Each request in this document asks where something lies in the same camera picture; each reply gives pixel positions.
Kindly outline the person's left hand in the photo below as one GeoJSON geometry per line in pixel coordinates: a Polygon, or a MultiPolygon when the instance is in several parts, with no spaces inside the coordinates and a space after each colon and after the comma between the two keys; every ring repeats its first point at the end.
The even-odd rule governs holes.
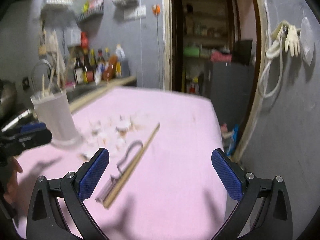
{"type": "Polygon", "coordinates": [[[18,193],[18,182],[17,182],[17,174],[22,173],[23,169],[21,165],[18,163],[16,158],[12,157],[12,175],[7,183],[7,190],[3,194],[5,201],[8,204],[14,204],[16,202],[17,193],[18,193]]]}

